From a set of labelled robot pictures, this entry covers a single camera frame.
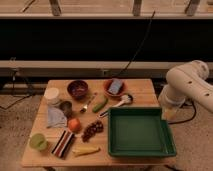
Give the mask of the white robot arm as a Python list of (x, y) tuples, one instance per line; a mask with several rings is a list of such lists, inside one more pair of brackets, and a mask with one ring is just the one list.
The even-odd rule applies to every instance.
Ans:
[(208, 65), (200, 60), (171, 68), (166, 74), (167, 84), (158, 97), (162, 118), (171, 120), (186, 98), (213, 113), (213, 85), (206, 82), (208, 76)]

